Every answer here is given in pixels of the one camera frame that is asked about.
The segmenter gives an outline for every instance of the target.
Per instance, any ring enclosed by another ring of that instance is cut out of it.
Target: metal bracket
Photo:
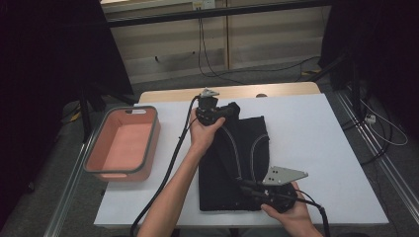
[[[212,97],[212,96],[218,96],[219,93],[216,91],[213,91],[211,89],[205,88],[201,93],[200,93],[200,97],[201,98],[207,98],[207,97]]]
[[[271,166],[262,184],[265,186],[281,186],[308,176],[307,172]]]

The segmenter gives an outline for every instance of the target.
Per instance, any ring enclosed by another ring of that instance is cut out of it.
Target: seam
[[[252,176],[252,179],[253,179],[254,182],[256,182],[256,177],[255,177],[255,170],[254,170],[254,167],[253,167],[253,165],[254,165],[254,162],[253,162],[254,155],[253,154],[255,152],[256,144],[262,138],[267,137],[267,136],[268,136],[268,134],[263,134],[263,135],[259,136],[258,138],[256,138],[256,140],[252,144],[252,148],[250,149],[250,175]]]
[[[233,136],[231,135],[230,131],[225,126],[222,126],[221,128],[225,131],[225,133],[228,135],[228,137],[231,140],[231,143],[232,143],[233,149],[234,149],[235,160],[236,160],[236,163],[237,163],[237,171],[238,171],[238,176],[239,176],[237,179],[238,180],[242,180],[242,177],[241,177],[241,168],[240,168],[240,160],[238,158],[238,150],[237,150],[237,146],[236,146],[235,140],[234,140]]]

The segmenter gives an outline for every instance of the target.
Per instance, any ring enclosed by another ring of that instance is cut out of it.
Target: aluminum rail
[[[358,0],[287,1],[287,2],[281,2],[281,3],[205,9],[205,10],[200,10],[200,11],[187,11],[187,12],[168,13],[168,14],[152,15],[152,16],[116,18],[116,19],[110,19],[106,23],[85,23],[85,24],[77,24],[77,25],[64,25],[64,26],[60,26],[59,28],[61,30],[71,30],[71,29],[83,30],[86,28],[89,29],[89,28],[101,28],[101,27],[119,28],[119,27],[146,25],[146,24],[164,23],[164,22],[176,22],[176,21],[185,21],[185,20],[202,19],[202,18],[213,18],[213,17],[234,16],[234,15],[251,14],[251,13],[263,13],[263,12],[274,12],[274,11],[283,11],[283,10],[292,10],[292,9],[323,7],[323,6],[331,6],[335,4],[350,3],[350,2],[356,2],[356,1]]]

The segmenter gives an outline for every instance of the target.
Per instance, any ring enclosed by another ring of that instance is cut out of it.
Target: power outlet
[[[215,8],[215,0],[204,0],[204,9],[213,9]]]
[[[204,1],[194,1],[192,2],[192,10],[197,11],[197,10],[203,10],[204,7]]]

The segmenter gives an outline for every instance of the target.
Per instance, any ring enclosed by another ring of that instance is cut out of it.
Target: white table
[[[315,91],[308,94],[311,95],[220,99],[218,105],[234,101],[241,107],[242,119],[265,117],[271,138],[271,165],[306,171],[309,176],[298,181],[299,187],[326,208],[330,224],[388,223],[325,96]],[[133,223],[163,179],[182,132],[190,102],[141,104],[154,106],[162,125],[152,173],[142,183],[109,183],[95,220],[96,225],[117,227]],[[187,138],[174,170],[189,145]],[[310,206],[309,212],[315,224],[322,223],[315,207]],[[186,197],[178,226],[265,227],[278,226],[278,221],[263,211],[200,211],[197,174]]]

